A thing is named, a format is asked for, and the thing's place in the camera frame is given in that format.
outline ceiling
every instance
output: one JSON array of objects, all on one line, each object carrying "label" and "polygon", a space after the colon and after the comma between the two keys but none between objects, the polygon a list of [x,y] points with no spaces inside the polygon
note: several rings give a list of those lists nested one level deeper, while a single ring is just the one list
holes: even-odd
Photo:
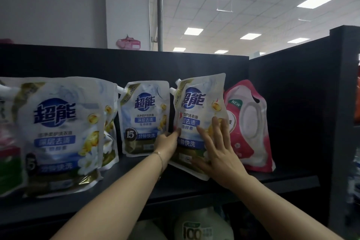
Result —
[{"label": "ceiling", "polygon": [[[360,0],[332,0],[315,9],[296,7],[303,1],[163,0],[163,50],[183,47],[185,52],[194,53],[217,50],[228,50],[229,55],[271,53],[294,46],[287,43],[292,39],[303,37],[311,41],[329,35],[329,30],[337,26],[360,26]],[[154,21],[156,2],[150,0],[150,15]],[[188,27],[204,30],[199,36],[184,35]],[[240,40],[247,33],[261,36]]]}]

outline fluorescent light panel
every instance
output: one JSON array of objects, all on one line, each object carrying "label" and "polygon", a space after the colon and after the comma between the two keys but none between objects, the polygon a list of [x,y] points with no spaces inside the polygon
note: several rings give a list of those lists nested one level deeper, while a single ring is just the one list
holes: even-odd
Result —
[{"label": "fluorescent light panel", "polygon": [[204,29],[203,28],[187,28],[184,34],[186,35],[199,35]]},{"label": "fluorescent light panel", "polygon": [[309,38],[297,38],[297,39],[294,39],[294,40],[291,40],[289,41],[288,43],[294,43],[294,44],[297,44],[297,43],[301,43],[301,42],[304,42],[306,40],[309,40]]},{"label": "fluorescent light panel", "polygon": [[219,49],[218,51],[215,51],[216,54],[224,54],[227,53],[228,51],[223,51],[221,49]]},{"label": "fluorescent light panel", "polygon": [[185,51],[186,50],[186,48],[174,48],[174,50],[173,51],[177,51],[177,52],[182,52],[182,51]]},{"label": "fluorescent light panel", "polygon": [[318,6],[321,6],[322,4],[325,4],[326,2],[329,2],[330,0],[307,0],[298,5],[298,7],[301,8],[308,8],[308,9],[315,9]]},{"label": "fluorescent light panel", "polygon": [[241,37],[240,39],[244,39],[244,40],[252,40],[256,37],[259,37],[261,34],[258,33],[248,33],[247,35],[244,35],[243,37]]}]

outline laundry detergent pouch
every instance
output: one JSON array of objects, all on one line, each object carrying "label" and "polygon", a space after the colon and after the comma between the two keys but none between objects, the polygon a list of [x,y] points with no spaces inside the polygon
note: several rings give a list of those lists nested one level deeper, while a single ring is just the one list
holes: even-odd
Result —
[{"label": "laundry detergent pouch", "polygon": [[114,119],[118,110],[119,93],[117,84],[102,79],[93,78],[99,88],[99,99],[104,108],[104,147],[102,149],[102,167],[99,169],[108,170],[115,163],[119,162],[119,153],[117,150],[116,130]]},{"label": "laundry detergent pouch", "polygon": [[195,77],[177,82],[174,92],[174,129],[180,127],[178,146],[169,162],[199,179],[208,180],[204,172],[191,164],[195,156],[208,160],[204,141],[196,126],[204,128],[213,136],[211,120],[217,116],[219,122],[228,119],[223,100],[225,73]]},{"label": "laundry detergent pouch", "polygon": [[26,185],[23,144],[5,113],[5,95],[0,91],[0,197],[5,197]]},{"label": "laundry detergent pouch", "polygon": [[101,176],[104,116],[97,84],[81,77],[1,78],[15,93],[5,101],[22,140],[27,196],[84,191]]},{"label": "laundry detergent pouch", "polygon": [[122,152],[145,156],[169,127],[170,93],[166,81],[130,82],[119,99]]},{"label": "laundry detergent pouch", "polygon": [[227,90],[224,99],[234,152],[246,169],[272,172],[275,163],[270,148],[265,99],[249,80]]}]

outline pink detergent pouch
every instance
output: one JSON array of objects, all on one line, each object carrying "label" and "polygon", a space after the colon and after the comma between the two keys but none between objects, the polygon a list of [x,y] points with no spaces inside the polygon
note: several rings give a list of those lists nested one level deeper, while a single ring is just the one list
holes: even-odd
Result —
[{"label": "pink detergent pouch", "polygon": [[231,146],[247,170],[270,173],[272,160],[266,101],[249,80],[243,80],[224,94],[229,115]]}]

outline blue logo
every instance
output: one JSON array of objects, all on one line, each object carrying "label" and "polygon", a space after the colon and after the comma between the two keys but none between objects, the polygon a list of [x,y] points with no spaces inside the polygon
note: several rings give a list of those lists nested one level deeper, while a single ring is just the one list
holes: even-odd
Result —
[{"label": "blue logo", "polygon": [[68,103],[59,98],[47,99],[34,111],[34,124],[41,123],[46,127],[58,127],[66,119],[76,118],[76,103]]},{"label": "blue logo", "polygon": [[196,105],[203,105],[206,94],[202,94],[200,90],[195,87],[189,87],[185,90],[185,98],[181,106],[185,109],[193,108]]},{"label": "blue logo", "polygon": [[141,93],[135,100],[135,108],[140,111],[147,111],[153,105],[155,105],[155,96],[146,92]]}]

